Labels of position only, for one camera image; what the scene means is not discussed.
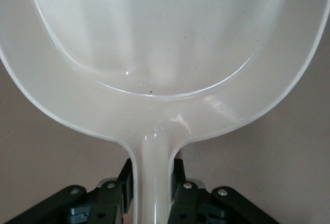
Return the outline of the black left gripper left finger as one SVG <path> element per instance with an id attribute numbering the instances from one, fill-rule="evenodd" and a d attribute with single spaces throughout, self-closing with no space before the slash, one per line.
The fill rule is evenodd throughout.
<path id="1" fill-rule="evenodd" d="M 133 167 L 128 159 L 117 178 L 104 179 L 88 192 L 70 185 L 7 223 L 123 223 L 133 199 Z"/>

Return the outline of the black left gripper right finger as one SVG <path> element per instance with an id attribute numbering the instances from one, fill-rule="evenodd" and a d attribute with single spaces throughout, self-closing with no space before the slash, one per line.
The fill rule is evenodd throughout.
<path id="1" fill-rule="evenodd" d="M 256 183 L 223 185 L 211 191 L 185 175 L 184 162 L 173 164 L 173 204 L 169 223 L 329 223 L 329 175 L 320 183 L 320 171 L 304 165 L 259 167 Z"/>

